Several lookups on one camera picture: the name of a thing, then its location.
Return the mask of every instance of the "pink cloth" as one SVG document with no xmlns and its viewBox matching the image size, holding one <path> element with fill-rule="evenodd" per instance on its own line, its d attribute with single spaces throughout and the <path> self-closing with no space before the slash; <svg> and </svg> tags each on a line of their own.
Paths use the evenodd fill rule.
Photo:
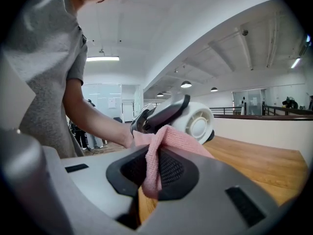
<svg viewBox="0 0 313 235">
<path fill-rule="evenodd" d="M 161 144 L 214 158 L 195 138 L 170 125 L 163 126 L 157 134 L 142 134 L 134 131 L 133 135 L 136 145 L 150 145 L 146 155 L 147 176 L 142 184 L 142 190 L 149 198 L 157 199 L 157 193 L 162 190 L 157 156 L 157 149 Z"/>
</svg>

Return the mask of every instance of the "railing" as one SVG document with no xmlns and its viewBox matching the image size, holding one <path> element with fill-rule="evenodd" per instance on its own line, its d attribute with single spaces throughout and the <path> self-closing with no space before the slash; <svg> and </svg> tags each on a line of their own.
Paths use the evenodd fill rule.
<svg viewBox="0 0 313 235">
<path fill-rule="evenodd" d="M 277 121 L 313 121 L 313 115 L 288 115 L 288 116 L 214 115 L 214 118 L 277 120 Z"/>
<path fill-rule="evenodd" d="M 264 115 L 264 116 L 313 115 L 313 111 L 263 105 L 262 106 L 262 115 Z"/>
<path fill-rule="evenodd" d="M 210 108 L 213 115 L 241 115 L 242 107 L 214 107 Z M 246 103 L 244 106 L 244 115 L 246 115 Z"/>
</svg>

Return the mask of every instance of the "ceiling beam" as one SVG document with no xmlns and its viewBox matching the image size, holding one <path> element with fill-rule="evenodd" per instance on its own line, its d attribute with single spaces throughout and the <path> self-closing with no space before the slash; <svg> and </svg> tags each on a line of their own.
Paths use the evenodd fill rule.
<svg viewBox="0 0 313 235">
<path fill-rule="evenodd" d="M 187 78 L 187 77 L 179 77 L 179 76 L 168 75 L 168 74 L 165 75 L 165 76 L 172 77 L 172 78 L 176 78 L 176 79 L 180 79 L 180 80 L 188 80 L 189 82 L 192 82 L 192 83 L 204 85 L 204 83 L 201 83 L 201 82 L 199 82 L 199 81 L 196 81 L 196 80 L 194 80 L 194 79 L 190 79 L 190 78 Z"/>
<path fill-rule="evenodd" d="M 216 58 L 219 59 L 221 63 L 226 66 L 229 71 L 235 71 L 235 67 L 231 64 L 228 58 L 226 58 L 225 55 L 216 47 L 216 43 L 214 41 L 209 42 L 208 45 L 211 47 L 210 51 L 215 55 Z"/>
<path fill-rule="evenodd" d="M 207 71 L 205 68 L 201 67 L 199 64 L 197 64 L 196 62 L 189 60 L 189 59 L 185 59 L 183 61 L 183 64 L 185 65 L 189 65 L 190 67 L 200 70 L 208 75 L 210 75 L 211 77 L 216 77 L 216 75 L 213 75 L 211 72 Z"/>
<path fill-rule="evenodd" d="M 252 62 L 251 62 L 251 55 L 250 55 L 250 51 L 249 51 L 249 47 L 246 43 L 246 37 L 242 35 L 242 31 L 243 29 L 241 27 L 239 28 L 235 28 L 235 32 L 239 33 L 239 41 L 244 49 L 244 55 L 246 57 L 246 64 L 247 64 L 247 67 L 250 69 L 250 70 L 253 70 L 253 66 L 252 66 Z"/>
<path fill-rule="evenodd" d="M 274 62 L 274 58 L 277 50 L 278 36 L 279 36 L 279 13 L 275 12 L 273 20 L 269 20 L 269 45 L 268 45 L 268 57 L 267 57 L 267 68 L 270 68 Z"/>
<path fill-rule="evenodd" d="M 289 57 L 290 59 L 296 59 L 299 57 L 299 52 L 301 48 L 303 47 L 303 43 L 305 42 L 306 38 L 307 38 L 307 34 L 305 34 L 305 32 L 301 32 L 299 34 L 299 37 L 295 41 L 293 52 Z"/>
</svg>

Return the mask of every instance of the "gray t-shirt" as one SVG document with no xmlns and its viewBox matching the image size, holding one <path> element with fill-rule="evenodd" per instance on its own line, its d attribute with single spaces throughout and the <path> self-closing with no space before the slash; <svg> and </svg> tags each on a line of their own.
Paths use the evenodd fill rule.
<svg viewBox="0 0 313 235">
<path fill-rule="evenodd" d="M 55 148 L 60 158 L 83 156 L 62 103 L 67 80 L 83 81 L 87 58 L 71 0 L 29 0 L 12 25 L 3 54 L 36 94 L 20 130 Z"/>
</svg>

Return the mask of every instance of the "person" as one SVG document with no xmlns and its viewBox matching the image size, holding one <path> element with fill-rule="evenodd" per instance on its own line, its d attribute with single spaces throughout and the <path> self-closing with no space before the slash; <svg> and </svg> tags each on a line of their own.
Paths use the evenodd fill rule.
<svg viewBox="0 0 313 235">
<path fill-rule="evenodd" d="M 76 124 L 74 124 L 72 121 L 69 121 L 69 129 L 75 136 L 76 141 L 78 142 L 79 146 L 82 148 L 83 151 L 88 149 L 87 143 L 86 143 L 86 137 L 85 132 L 81 130 Z"/>
<path fill-rule="evenodd" d="M 285 101 L 282 102 L 283 105 L 286 106 L 286 108 L 293 108 L 293 109 L 298 109 L 298 103 L 292 98 L 288 97 L 286 98 Z"/>
<path fill-rule="evenodd" d="M 66 115 L 82 130 L 124 147 L 129 126 L 101 114 L 83 98 L 87 40 L 77 12 L 104 0 L 28 0 L 1 46 L 1 53 L 36 97 L 20 125 L 23 133 L 55 148 L 60 158 L 83 156 Z"/>
<path fill-rule="evenodd" d="M 88 99 L 87 102 L 92 105 L 93 107 L 96 107 L 93 102 Z M 95 148 L 95 146 L 97 145 L 100 149 L 103 148 L 103 141 L 100 138 L 95 137 L 94 135 L 90 134 L 90 133 L 86 133 L 87 135 L 87 140 L 88 140 L 88 145 L 89 148 L 91 150 L 93 150 Z"/>
</svg>

